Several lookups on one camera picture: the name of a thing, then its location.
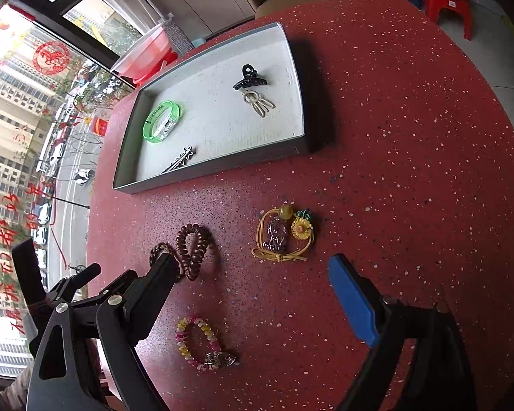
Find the tabletop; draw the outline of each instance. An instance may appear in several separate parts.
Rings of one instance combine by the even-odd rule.
[[[447,302],[480,409],[490,409],[514,377],[514,130],[505,112],[461,50],[405,0],[297,6],[200,49],[272,21],[293,50],[314,152],[119,193],[128,96],[111,117],[93,187],[88,263],[102,274],[90,293],[126,269],[146,273],[151,248],[174,243],[183,225],[207,226],[220,261],[207,255],[195,282],[175,285],[136,349],[168,407],[328,410],[368,350],[328,281],[329,257],[343,252],[385,295]],[[315,218],[308,259],[253,258],[261,215],[285,203]],[[218,329],[240,365],[188,365],[175,341],[187,314]]]

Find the yellow elastic cord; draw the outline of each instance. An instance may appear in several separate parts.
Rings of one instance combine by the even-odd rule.
[[[259,258],[260,260],[268,260],[268,261],[277,261],[277,262],[292,261],[292,260],[306,261],[306,258],[302,257],[301,255],[304,254],[304,252],[310,247],[310,245],[314,241],[314,231],[312,229],[310,230],[310,238],[308,238],[308,242],[306,243],[304,248],[297,250],[295,252],[280,254],[280,253],[272,252],[263,247],[262,229],[265,224],[265,218],[267,216],[269,216],[271,213],[278,213],[278,211],[279,211],[279,209],[269,210],[262,216],[261,220],[259,221],[259,226],[257,227],[257,232],[255,233],[255,242],[257,244],[257,247],[252,249],[252,255],[256,258]]]

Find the street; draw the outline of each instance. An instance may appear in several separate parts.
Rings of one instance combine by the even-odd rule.
[[[79,124],[73,127],[60,161],[55,196],[89,206],[93,180],[83,185],[74,182],[75,174],[81,169],[95,170],[102,145],[101,138],[90,132],[89,125]],[[86,265],[86,243],[88,233],[89,210],[74,206],[60,200],[53,204],[50,228],[55,233],[59,247],[51,230],[48,236],[48,277],[49,287],[54,286],[61,278],[75,274],[65,268],[61,257],[62,250],[67,265]]]

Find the gray tray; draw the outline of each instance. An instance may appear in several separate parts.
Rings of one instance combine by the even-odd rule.
[[[232,86],[251,64],[269,82],[255,90],[276,108],[260,117]],[[163,100],[182,117],[159,144],[143,139],[148,114]],[[185,147],[195,155],[162,173]],[[122,142],[113,188],[124,193],[307,152],[299,79],[279,23],[237,35],[179,63],[139,92]]]

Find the beaded bracelet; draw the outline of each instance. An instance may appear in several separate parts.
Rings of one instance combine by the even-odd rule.
[[[185,340],[188,337],[188,332],[185,331],[185,328],[191,324],[195,324],[204,331],[204,335],[208,339],[209,345],[213,350],[213,352],[206,354],[204,363],[200,363],[192,356],[187,344],[185,343]],[[181,351],[181,355],[185,357],[185,360],[187,360],[190,365],[196,366],[198,371],[216,371],[220,366],[230,366],[236,362],[236,358],[233,355],[228,352],[224,352],[221,349],[221,345],[209,325],[195,315],[182,318],[182,320],[179,321],[177,324],[175,339],[177,340],[177,346],[179,351]]]

